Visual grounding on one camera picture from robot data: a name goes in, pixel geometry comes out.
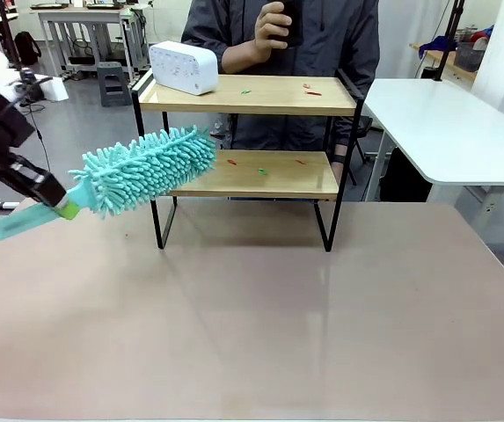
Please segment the person's right hand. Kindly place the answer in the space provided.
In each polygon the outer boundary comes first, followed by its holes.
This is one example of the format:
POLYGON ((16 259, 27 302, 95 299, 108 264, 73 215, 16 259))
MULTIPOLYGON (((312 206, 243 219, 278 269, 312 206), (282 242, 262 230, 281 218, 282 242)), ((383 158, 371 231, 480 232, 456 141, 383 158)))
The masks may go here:
POLYGON ((266 62, 274 50, 288 48, 287 37, 292 18, 284 13, 284 4, 280 1, 262 6, 256 19, 253 45, 258 62, 266 62))

